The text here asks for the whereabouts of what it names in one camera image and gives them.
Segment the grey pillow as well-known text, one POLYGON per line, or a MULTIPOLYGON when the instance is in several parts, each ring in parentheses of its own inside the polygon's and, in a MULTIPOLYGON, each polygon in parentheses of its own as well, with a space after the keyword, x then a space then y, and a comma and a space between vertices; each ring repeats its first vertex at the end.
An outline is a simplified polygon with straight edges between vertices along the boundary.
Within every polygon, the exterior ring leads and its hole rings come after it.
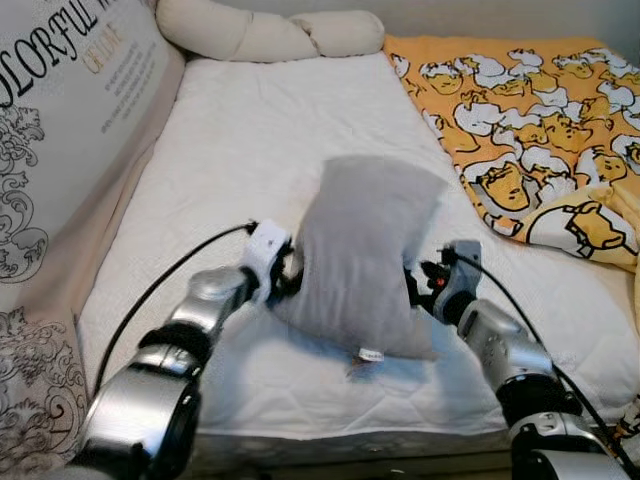
POLYGON ((433 357, 406 273, 447 186, 424 166, 394 157, 329 157, 298 230, 300 266, 271 312, 371 361, 433 357))

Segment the white quilted mattress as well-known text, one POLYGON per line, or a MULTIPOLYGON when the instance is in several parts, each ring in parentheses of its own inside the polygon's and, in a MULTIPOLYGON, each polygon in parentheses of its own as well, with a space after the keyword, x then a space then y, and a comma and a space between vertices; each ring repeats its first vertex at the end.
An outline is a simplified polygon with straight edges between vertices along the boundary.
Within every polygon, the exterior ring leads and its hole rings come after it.
MULTIPOLYGON (((294 230, 329 157, 396 157, 447 180, 421 255, 474 239, 495 275, 481 297, 508 308, 512 293, 545 346, 607 421, 639 388, 631 280, 554 250, 498 236, 477 216, 451 159, 413 108, 389 61, 360 58, 275 64, 192 61, 172 115, 143 169, 108 256, 78 319, 88 375, 119 321, 183 253, 186 268, 152 294, 111 357, 119 369, 143 333, 165 320, 189 275, 237 262, 250 220, 294 230)), ((228 321, 207 371, 204 435, 312 440, 398 431, 477 435, 504 428, 476 358, 451 329, 430 325, 433 361, 387 358, 352 365, 343 349, 287 326, 261 308, 228 321)))

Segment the beige long knotted pillow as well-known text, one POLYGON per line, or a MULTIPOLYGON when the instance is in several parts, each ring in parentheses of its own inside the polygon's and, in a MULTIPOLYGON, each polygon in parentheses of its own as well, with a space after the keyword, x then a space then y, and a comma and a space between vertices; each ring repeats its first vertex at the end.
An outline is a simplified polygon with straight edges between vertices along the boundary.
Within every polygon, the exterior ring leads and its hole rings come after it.
POLYGON ((349 58, 381 50, 387 36, 381 20, 364 10, 283 17, 214 0, 157 0, 155 19, 175 46, 220 61, 349 58))

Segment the brown ornate print cushion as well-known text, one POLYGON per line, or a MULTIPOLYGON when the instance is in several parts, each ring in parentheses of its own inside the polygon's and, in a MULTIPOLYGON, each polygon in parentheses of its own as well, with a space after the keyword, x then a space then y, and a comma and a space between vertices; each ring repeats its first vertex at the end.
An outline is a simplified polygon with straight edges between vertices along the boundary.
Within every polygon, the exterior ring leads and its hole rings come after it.
POLYGON ((0 308, 0 480, 31 480, 79 451, 88 408, 76 324, 0 308))

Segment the grey text print cushion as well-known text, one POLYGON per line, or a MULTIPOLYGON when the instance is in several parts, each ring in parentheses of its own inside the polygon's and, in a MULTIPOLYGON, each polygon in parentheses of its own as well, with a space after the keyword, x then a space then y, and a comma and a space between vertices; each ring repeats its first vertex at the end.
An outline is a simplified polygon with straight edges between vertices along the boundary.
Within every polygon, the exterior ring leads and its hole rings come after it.
POLYGON ((82 305, 183 69, 154 0, 0 0, 0 311, 82 305))

